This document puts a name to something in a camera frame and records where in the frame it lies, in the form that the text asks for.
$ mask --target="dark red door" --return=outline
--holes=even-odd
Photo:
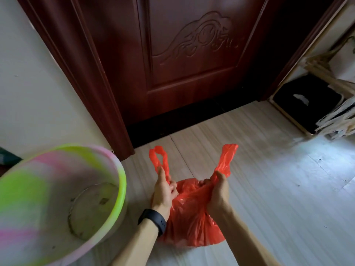
[[[282,0],[79,0],[126,125],[245,75]]]

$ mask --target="left hand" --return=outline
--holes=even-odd
[[[176,187],[177,184],[175,181],[171,180],[170,184],[166,182],[165,171],[160,166],[158,180],[154,187],[152,209],[161,214],[165,221],[167,221],[170,216],[170,208],[173,199],[179,194]]]

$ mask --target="light wooden floor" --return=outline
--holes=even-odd
[[[162,145],[176,180],[211,176],[223,144],[238,143],[230,201],[284,265],[355,265],[355,138],[307,141],[268,102],[248,105],[136,149],[123,161],[129,207],[118,231],[74,265],[107,265],[149,205]],[[236,265],[226,242],[195,249],[157,243],[148,265]]]

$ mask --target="black wristband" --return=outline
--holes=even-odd
[[[150,219],[158,227],[158,237],[162,236],[166,229],[166,221],[161,214],[153,209],[144,209],[140,218],[138,219],[138,225],[143,219]]]

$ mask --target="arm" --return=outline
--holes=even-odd
[[[167,221],[172,200],[178,195],[176,182],[166,182],[164,169],[161,167],[155,184],[152,209]],[[112,261],[111,266],[145,265],[158,237],[158,228],[150,219],[143,219],[128,245]]]
[[[224,174],[213,189],[207,211],[222,231],[239,266],[280,266],[273,255],[249,231],[229,204],[229,186]]]

